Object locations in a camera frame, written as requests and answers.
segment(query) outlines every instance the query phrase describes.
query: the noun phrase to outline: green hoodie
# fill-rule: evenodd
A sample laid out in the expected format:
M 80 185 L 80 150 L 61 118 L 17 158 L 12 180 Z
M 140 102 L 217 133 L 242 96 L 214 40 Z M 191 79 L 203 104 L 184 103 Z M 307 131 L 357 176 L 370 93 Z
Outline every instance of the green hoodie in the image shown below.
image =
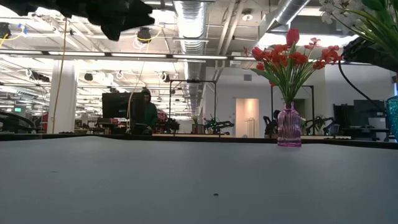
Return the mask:
M 150 96 L 150 91 L 147 89 L 143 89 L 141 93 L 149 94 Z M 145 105 L 145 112 L 144 112 L 144 124 L 150 126 L 151 128 L 154 128 L 157 123 L 157 109 L 155 104 L 150 102 L 146 103 Z

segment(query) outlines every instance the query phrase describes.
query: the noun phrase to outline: ductwork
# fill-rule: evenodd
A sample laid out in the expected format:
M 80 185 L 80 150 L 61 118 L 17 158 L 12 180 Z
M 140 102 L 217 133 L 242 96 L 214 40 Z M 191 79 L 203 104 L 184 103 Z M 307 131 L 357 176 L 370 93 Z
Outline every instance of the ductwork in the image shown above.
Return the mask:
M 176 1 L 175 10 L 178 14 L 178 30 L 180 37 L 191 39 L 205 38 L 206 29 L 206 9 L 205 2 L 198 1 Z M 203 55 L 205 51 L 205 43 L 201 41 L 186 40 L 181 41 L 181 49 L 183 54 Z M 202 63 L 185 62 L 185 79 L 186 80 L 204 80 L 205 73 L 201 72 Z M 203 85 L 187 84 L 186 94 L 190 98 L 190 106 L 192 115 L 199 114 L 199 105 L 201 100 L 201 92 Z
M 287 31 L 290 22 L 309 2 L 310 0 L 281 0 L 278 8 L 266 14 L 262 19 L 259 25 L 259 42 L 264 38 L 266 32 L 280 26 L 283 26 L 281 31 Z

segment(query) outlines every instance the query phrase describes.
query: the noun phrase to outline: teal glass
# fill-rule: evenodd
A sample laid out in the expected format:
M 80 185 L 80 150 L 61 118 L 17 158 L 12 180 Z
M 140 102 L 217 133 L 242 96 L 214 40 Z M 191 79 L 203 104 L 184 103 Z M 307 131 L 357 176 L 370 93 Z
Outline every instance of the teal glass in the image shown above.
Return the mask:
M 398 141 L 398 96 L 387 100 L 387 115 L 391 133 Z

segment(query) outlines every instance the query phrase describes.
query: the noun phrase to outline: monitor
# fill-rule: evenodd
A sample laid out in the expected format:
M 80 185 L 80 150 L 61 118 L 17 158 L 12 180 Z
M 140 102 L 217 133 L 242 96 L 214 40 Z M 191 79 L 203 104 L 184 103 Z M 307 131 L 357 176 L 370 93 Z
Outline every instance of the monitor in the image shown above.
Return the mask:
M 103 93 L 103 118 L 127 118 L 127 107 L 131 93 Z M 138 121 L 144 120 L 144 95 L 133 93 L 130 105 L 130 117 Z
M 369 125 L 368 118 L 384 118 L 386 117 L 386 106 L 384 100 L 354 100 L 355 116 L 351 121 L 352 126 Z

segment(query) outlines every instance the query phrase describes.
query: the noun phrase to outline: yellow cable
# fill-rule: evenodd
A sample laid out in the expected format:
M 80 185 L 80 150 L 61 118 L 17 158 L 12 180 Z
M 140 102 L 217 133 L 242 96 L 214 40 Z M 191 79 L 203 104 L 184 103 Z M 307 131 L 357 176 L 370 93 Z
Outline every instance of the yellow cable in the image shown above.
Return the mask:
M 68 20 L 65 18 L 65 27 L 63 28 L 63 30 L 64 30 L 64 32 L 63 32 L 63 51 L 62 51 L 62 60 L 61 60 L 60 79 L 58 81 L 57 96 L 55 97 L 54 113 L 52 115 L 52 134 L 54 134 L 55 113 L 57 112 L 58 96 L 60 93 L 61 79 L 62 79 L 62 72 L 63 72 L 63 60 L 65 59 L 65 49 L 67 47 L 67 25 L 68 25 Z
M 156 37 L 159 36 L 160 32 L 162 32 L 162 29 L 163 29 L 163 28 L 161 28 L 160 31 L 159 31 L 159 32 L 156 34 L 156 36 L 154 36 L 154 37 L 151 37 L 151 38 L 149 38 L 149 39 L 141 39 L 141 38 L 137 37 L 137 39 L 142 40 L 142 41 L 153 40 L 153 39 L 155 39 Z
M 16 40 L 16 39 L 18 39 L 18 38 L 20 38 L 21 37 L 21 35 L 24 33 L 24 27 L 23 26 L 21 26 L 21 32 L 19 33 L 19 35 L 18 36 L 16 36 L 16 37 L 13 37 L 13 38 L 11 38 L 11 39 L 7 39 L 7 37 L 8 37 L 8 34 L 6 34 L 3 38 L 0 38 L 0 40 L 2 40 L 2 41 L 11 41 L 11 40 Z
M 6 35 L 4 36 L 4 38 L 2 39 L 2 41 L 1 41 L 1 43 L 0 43 L 0 49 L 1 49 L 2 43 L 4 43 L 4 41 L 6 40 L 7 37 L 8 37 L 8 34 L 6 34 Z
M 131 122 L 129 122 L 129 119 L 130 119 L 130 107 L 131 107 L 130 102 L 131 102 L 132 94 L 134 93 L 134 90 L 136 90 L 137 85 L 138 85 L 138 83 L 139 83 L 139 80 L 141 79 L 141 75 L 142 75 L 142 71 L 143 71 L 143 69 L 144 69 L 144 65 L 145 65 L 145 62 L 142 64 L 141 73 L 139 74 L 139 77 L 138 77 L 138 80 L 137 80 L 137 82 L 136 82 L 136 85 L 135 85 L 134 89 L 132 89 L 132 91 L 131 91 L 130 98 L 129 98 L 129 103 L 128 103 L 128 106 L 127 106 L 126 129 L 127 129 L 127 128 L 130 128 L 130 131 L 131 131 Z

